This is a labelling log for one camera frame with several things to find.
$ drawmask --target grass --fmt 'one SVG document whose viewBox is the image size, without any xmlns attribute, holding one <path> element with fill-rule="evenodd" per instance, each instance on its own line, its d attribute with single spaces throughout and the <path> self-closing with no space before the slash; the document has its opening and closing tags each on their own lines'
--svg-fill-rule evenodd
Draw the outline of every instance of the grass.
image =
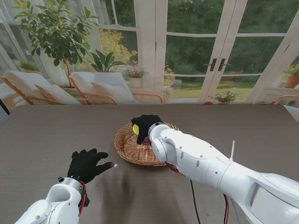
<svg viewBox="0 0 299 224">
<path fill-rule="evenodd" d="M 220 82 L 215 94 L 221 93 L 232 88 L 236 88 L 236 93 L 238 94 L 239 101 L 243 101 L 251 92 L 252 88 L 255 86 L 255 82 L 234 82 L 225 81 Z M 203 82 L 187 82 L 183 81 L 180 87 L 174 87 L 174 92 L 172 98 L 198 98 Z"/>
</svg>

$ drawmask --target gray tabletop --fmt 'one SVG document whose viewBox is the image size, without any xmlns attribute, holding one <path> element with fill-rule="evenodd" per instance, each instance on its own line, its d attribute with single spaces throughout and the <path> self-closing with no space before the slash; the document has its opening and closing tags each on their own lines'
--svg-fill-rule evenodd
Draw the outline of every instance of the gray tabletop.
<svg viewBox="0 0 299 224">
<path fill-rule="evenodd" d="M 114 148 L 117 131 L 144 113 L 158 114 L 226 156 L 235 140 L 236 162 L 299 181 L 299 124 L 282 106 L 20 106 L 0 126 L 0 223 L 13 223 L 45 198 L 67 174 L 72 152 L 95 147 L 118 166 L 87 185 L 91 203 L 80 223 L 195 224 L 187 178 L 167 167 L 126 162 Z M 201 222 L 223 223 L 223 195 L 196 183 L 194 189 Z M 234 211 L 229 219 L 237 223 Z"/>
</svg>

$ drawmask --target wicker basket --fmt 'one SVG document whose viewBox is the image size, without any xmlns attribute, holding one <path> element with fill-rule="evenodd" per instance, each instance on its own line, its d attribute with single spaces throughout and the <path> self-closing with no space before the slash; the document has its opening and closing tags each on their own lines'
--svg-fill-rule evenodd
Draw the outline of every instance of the wicker basket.
<svg viewBox="0 0 299 224">
<path fill-rule="evenodd" d="M 178 130 L 177 127 L 165 123 L 169 127 Z M 137 136 L 133 132 L 132 124 L 128 123 L 123 128 L 121 128 L 114 139 L 114 145 L 117 149 L 119 155 L 132 163 L 139 165 L 149 165 L 149 166 L 164 166 L 164 162 L 160 163 L 154 152 L 151 150 L 151 146 L 138 145 L 136 143 Z"/>
</svg>

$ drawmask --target black glove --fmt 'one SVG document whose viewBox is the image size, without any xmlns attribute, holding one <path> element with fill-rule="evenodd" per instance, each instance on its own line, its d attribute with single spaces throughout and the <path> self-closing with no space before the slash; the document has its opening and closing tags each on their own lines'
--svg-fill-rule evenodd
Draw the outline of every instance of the black glove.
<svg viewBox="0 0 299 224">
<path fill-rule="evenodd" d="M 141 115 L 138 118 L 132 119 L 132 125 L 137 124 L 139 127 L 139 133 L 137 137 L 137 143 L 141 144 L 148 136 L 150 127 L 154 123 L 162 122 L 158 115 Z"/>
<path fill-rule="evenodd" d="M 88 183 L 92 181 L 95 176 L 100 175 L 114 165 L 112 162 L 106 162 L 103 165 L 97 166 L 97 163 L 101 159 L 107 157 L 107 153 L 97 153 L 97 149 L 95 148 L 88 152 L 84 149 L 80 154 L 76 151 L 71 155 L 72 161 L 67 176 L 80 176 L 80 181 Z"/>
</svg>

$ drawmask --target greenery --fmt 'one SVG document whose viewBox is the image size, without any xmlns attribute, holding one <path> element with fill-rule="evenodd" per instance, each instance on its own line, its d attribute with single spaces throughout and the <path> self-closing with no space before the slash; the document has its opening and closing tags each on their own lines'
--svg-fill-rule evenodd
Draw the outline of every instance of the greenery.
<svg viewBox="0 0 299 224">
<path fill-rule="evenodd" d="M 125 75 L 129 78 L 143 78 L 147 74 L 148 73 L 144 71 L 144 69 L 139 70 L 137 66 L 132 66 L 125 72 Z"/>
<path fill-rule="evenodd" d="M 37 67 L 37 64 L 35 64 L 34 62 L 21 61 L 20 67 L 22 69 L 28 69 L 28 70 L 32 70 L 32 71 L 40 71 L 39 68 Z"/>
<path fill-rule="evenodd" d="M 21 17 L 21 29 L 29 32 L 33 50 L 31 55 L 41 51 L 54 58 L 54 65 L 58 66 L 61 61 L 66 64 L 68 77 L 70 76 L 69 64 L 76 64 L 77 61 L 83 62 L 83 56 L 90 50 L 90 45 L 85 41 L 90 35 L 89 29 L 92 28 L 92 18 L 90 11 L 85 7 L 85 12 L 76 15 L 76 19 L 70 20 L 71 12 L 67 10 L 67 0 L 56 0 L 57 4 L 48 3 L 48 6 L 31 6 L 30 1 L 14 0 L 18 6 L 13 8 L 21 9 L 14 19 Z M 42 13 L 34 13 L 34 8 L 43 10 Z"/>
<path fill-rule="evenodd" d="M 235 90 L 225 90 L 221 93 L 215 94 L 214 97 L 211 97 L 211 99 L 217 100 L 218 102 L 224 103 L 224 102 L 233 102 L 237 100 L 237 94 L 235 93 Z"/>
<path fill-rule="evenodd" d="M 107 56 L 105 56 L 102 52 L 96 50 L 97 54 L 92 53 L 95 64 L 92 64 L 92 67 L 97 72 L 109 72 L 110 68 L 117 65 L 126 65 L 120 61 L 114 61 L 115 56 L 113 56 L 114 52 L 110 52 Z"/>
<path fill-rule="evenodd" d="M 284 70 L 285 76 L 299 76 L 299 63 L 296 65 L 291 65 L 286 70 Z"/>
</svg>

